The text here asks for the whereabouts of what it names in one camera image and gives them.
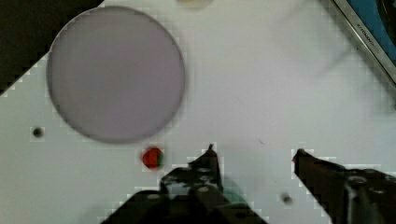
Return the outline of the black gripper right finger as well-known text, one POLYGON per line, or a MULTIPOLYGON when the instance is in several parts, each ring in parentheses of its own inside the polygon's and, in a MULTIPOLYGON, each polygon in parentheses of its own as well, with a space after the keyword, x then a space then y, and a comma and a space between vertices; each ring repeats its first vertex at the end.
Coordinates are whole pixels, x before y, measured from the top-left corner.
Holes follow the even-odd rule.
POLYGON ((347 169, 300 148, 294 173, 332 224, 396 224, 395 177, 375 169, 347 169))

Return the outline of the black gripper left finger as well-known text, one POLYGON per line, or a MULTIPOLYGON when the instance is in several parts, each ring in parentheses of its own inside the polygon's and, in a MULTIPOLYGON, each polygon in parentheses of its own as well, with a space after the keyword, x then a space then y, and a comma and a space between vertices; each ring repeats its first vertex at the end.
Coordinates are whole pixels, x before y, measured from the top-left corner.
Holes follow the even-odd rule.
POLYGON ((177 167, 165 175, 160 182, 160 193, 171 199, 187 196, 194 188, 214 187, 223 192, 219 158, 214 145, 210 144, 203 155, 188 163, 187 167, 177 167))

